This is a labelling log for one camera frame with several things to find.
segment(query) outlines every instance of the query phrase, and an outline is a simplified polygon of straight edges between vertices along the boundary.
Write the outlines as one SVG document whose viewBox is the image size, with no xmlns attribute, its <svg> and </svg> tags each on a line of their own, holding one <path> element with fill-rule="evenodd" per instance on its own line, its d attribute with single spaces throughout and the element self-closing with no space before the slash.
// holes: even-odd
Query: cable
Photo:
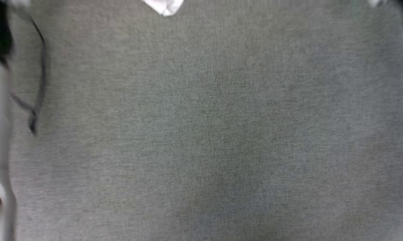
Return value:
<svg viewBox="0 0 403 241">
<path fill-rule="evenodd" d="M 38 115 L 44 102 L 45 90 L 47 86 L 47 43 L 35 20 L 30 16 L 28 17 L 29 21 L 32 23 L 33 27 L 41 38 L 41 58 L 39 60 L 41 65 L 41 78 L 39 80 L 38 94 L 36 95 L 35 104 L 33 106 L 22 101 L 13 93 L 11 93 L 11 97 L 21 108 L 30 112 L 29 129 L 32 134 L 35 135 L 37 133 Z"/>
</svg>

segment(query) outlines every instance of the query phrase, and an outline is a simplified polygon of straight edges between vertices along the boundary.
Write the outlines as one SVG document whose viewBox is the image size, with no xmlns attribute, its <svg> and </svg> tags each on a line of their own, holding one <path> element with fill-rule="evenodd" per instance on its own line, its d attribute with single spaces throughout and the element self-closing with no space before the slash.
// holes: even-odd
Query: paper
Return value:
<svg viewBox="0 0 403 241">
<path fill-rule="evenodd" d="M 157 13 L 168 17 L 174 15 L 183 3 L 183 0 L 143 0 Z"/>
</svg>

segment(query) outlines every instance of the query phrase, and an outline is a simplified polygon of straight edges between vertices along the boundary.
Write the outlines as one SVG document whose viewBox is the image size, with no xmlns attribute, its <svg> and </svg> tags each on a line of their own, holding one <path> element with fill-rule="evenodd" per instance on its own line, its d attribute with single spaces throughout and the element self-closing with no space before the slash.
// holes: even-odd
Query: gray carpet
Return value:
<svg viewBox="0 0 403 241">
<path fill-rule="evenodd" d="M 35 0 L 17 239 L 403 241 L 403 17 L 364 0 Z M 15 19 L 15 91 L 39 39 Z"/>
</svg>

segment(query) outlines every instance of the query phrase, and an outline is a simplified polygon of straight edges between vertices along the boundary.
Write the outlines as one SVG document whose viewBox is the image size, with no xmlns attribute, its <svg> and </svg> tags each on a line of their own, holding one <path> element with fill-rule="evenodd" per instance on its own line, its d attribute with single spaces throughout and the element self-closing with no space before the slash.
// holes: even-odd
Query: black cable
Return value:
<svg viewBox="0 0 403 241">
<path fill-rule="evenodd" d="M 26 102 L 22 101 L 13 93 L 11 93 L 11 97 L 18 105 L 20 105 L 20 107 L 30 112 L 31 116 L 29 117 L 29 129 L 32 132 L 32 134 L 36 134 L 37 133 L 36 128 L 38 125 L 38 115 L 44 102 L 45 89 L 47 86 L 47 43 L 41 30 L 39 30 L 39 27 L 36 24 L 35 20 L 33 20 L 33 18 L 30 16 L 29 20 L 33 24 L 36 32 L 41 38 L 41 58 L 40 58 L 41 78 L 39 80 L 38 94 L 36 95 L 36 100 L 33 107 L 27 104 Z"/>
</svg>

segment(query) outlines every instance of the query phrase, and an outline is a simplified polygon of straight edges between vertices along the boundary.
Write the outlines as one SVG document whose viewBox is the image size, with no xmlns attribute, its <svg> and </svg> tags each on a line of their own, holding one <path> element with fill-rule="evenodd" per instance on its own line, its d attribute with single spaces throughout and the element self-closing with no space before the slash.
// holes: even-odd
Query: gray fabric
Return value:
<svg viewBox="0 0 403 241">
<path fill-rule="evenodd" d="M 403 20 L 362 0 L 33 2 L 18 240 L 403 241 Z M 15 91 L 39 40 L 13 21 Z"/>
</svg>

